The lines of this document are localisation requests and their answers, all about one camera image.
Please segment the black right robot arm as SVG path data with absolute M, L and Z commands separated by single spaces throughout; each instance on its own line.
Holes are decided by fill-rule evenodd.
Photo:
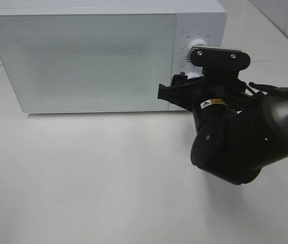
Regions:
M 245 83 L 238 69 L 203 69 L 159 85 L 158 98 L 193 114 L 190 160 L 234 185 L 253 181 L 262 168 L 288 157 L 288 87 Z

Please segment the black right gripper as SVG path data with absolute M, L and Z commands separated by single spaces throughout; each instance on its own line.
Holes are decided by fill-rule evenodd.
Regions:
M 219 99 L 216 106 L 221 111 L 215 117 L 232 117 L 245 110 L 250 99 L 245 92 L 248 85 L 238 79 L 239 72 L 204 68 L 203 76 L 191 79 L 181 72 L 173 75 L 170 86 L 159 84 L 157 98 L 191 111 L 195 119 L 210 117 L 206 109 L 214 105 L 212 99 Z

